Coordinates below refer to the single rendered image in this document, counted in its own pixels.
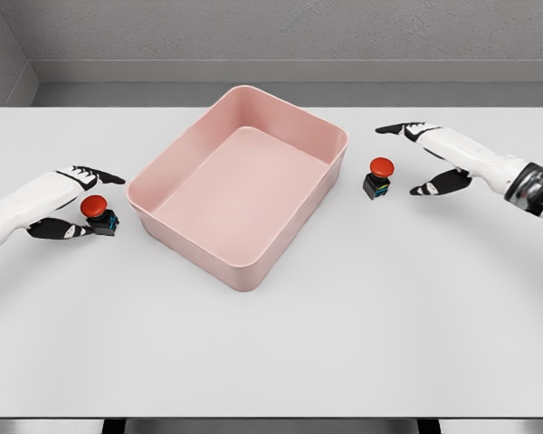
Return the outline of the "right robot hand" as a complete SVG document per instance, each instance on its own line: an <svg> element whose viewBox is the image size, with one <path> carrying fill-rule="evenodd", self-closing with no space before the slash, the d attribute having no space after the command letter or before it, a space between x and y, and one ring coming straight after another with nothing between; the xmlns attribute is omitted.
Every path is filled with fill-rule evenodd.
<svg viewBox="0 0 543 434"><path fill-rule="evenodd" d="M452 170L441 173L410 190L411 195L433 196L453 193L468 187L473 177L482 178L490 189L504 195L508 175L505 164L487 147L453 131L428 122L405 122L376 128L377 134L406 137L426 152L448 162Z"/></svg>

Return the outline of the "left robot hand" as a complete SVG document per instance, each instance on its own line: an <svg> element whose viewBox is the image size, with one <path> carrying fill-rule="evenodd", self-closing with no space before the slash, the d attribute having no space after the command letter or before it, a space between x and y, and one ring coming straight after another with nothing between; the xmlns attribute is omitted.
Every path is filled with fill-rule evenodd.
<svg viewBox="0 0 543 434"><path fill-rule="evenodd" d="M97 184L124 184L125 180L83 165L72 165L48 172L17 189L9 199L22 203L25 229L37 239L68 240L95 234L89 226L80 226L52 218L51 213L73 202Z"/></svg>

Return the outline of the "pink rectangular basket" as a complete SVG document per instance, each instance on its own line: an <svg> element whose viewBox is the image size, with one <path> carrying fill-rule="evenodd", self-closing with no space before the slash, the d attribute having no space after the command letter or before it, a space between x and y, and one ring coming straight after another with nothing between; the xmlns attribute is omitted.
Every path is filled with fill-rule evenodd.
<svg viewBox="0 0 543 434"><path fill-rule="evenodd" d="M227 91L128 184L145 230L246 292L337 181L348 134L258 88Z"/></svg>

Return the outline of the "red button industrial switch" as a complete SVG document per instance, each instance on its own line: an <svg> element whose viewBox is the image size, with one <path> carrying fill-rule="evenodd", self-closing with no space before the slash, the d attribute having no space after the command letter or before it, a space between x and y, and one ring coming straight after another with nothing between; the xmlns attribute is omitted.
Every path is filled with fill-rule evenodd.
<svg viewBox="0 0 543 434"><path fill-rule="evenodd" d="M386 195L390 185L389 177L394 171L394 163L388 158L377 157L370 162L369 172L363 182L363 190L371 200Z"/></svg>
<svg viewBox="0 0 543 434"><path fill-rule="evenodd" d="M97 235L114 236L119 219L108 208L106 199L101 195L90 195L81 202L81 213Z"/></svg>

